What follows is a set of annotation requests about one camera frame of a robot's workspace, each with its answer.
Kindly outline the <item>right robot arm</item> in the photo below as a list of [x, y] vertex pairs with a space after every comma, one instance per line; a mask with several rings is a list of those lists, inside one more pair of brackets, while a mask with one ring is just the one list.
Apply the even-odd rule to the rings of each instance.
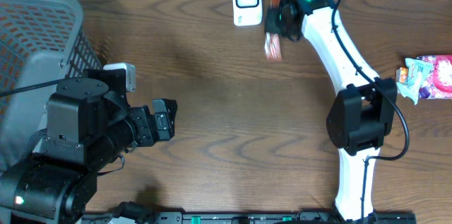
[[391, 132], [396, 84], [382, 79], [348, 35], [334, 0], [278, 0], [266, 30], [295, 42], [306, 39], [330, 76], [335, 100], [326, 118], [339, 152], [335, 209], [345, 222], [371, 223], [375, 157]]

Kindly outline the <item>purple sanitary pad pack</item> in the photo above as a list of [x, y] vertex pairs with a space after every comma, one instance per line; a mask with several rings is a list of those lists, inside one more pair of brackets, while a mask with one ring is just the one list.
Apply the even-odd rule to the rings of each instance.
[[422, 99], [451, 99], [451, 55], [426, 55], [418, 59], [433, 66], [419, 90]]

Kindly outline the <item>teal snack packet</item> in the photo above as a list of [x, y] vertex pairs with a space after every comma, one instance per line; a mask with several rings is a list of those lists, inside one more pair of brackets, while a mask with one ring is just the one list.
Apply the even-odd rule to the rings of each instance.
[[409, 70], [408, 78], [406, 84], [400, 87], [400, 94], [404, 98], [410, 98], [416, 105], [420, 98], [419, 90], [433, 69], [433, 65], [421, 59], [411, 58], [405, 59], [405, 65]]

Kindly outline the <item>orange white snack packet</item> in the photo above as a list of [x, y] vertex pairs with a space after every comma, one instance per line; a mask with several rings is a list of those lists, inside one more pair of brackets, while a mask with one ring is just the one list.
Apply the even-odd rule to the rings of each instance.
[[398, 93], [400, 93], [400, 87], [406, 84], [408, 71], [408, 68], [400, 67], [395, 73], [395, 81], [398, 88]]

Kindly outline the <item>red-orange snack bar wrapper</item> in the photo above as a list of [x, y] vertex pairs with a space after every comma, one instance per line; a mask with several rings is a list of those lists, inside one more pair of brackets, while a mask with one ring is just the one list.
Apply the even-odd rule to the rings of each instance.
[[[270, 7], [276, 8], [280, 0], [270, 0]], [[276, 33], [266, 32], [266, 41], [264, 45], [267, 60], [282, 61], [282, 54], [280, 48], [280, 38]]]

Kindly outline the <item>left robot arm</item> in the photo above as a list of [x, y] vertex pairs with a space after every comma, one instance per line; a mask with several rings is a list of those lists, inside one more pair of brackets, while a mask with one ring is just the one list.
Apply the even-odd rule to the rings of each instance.
[[60, 82], [48, 102], [41, 150], [1, 176], [2, 223], [76, 223], [104, 167], [137, 147], [174, 136], [176, 100], [130, 107], [93, 78]]

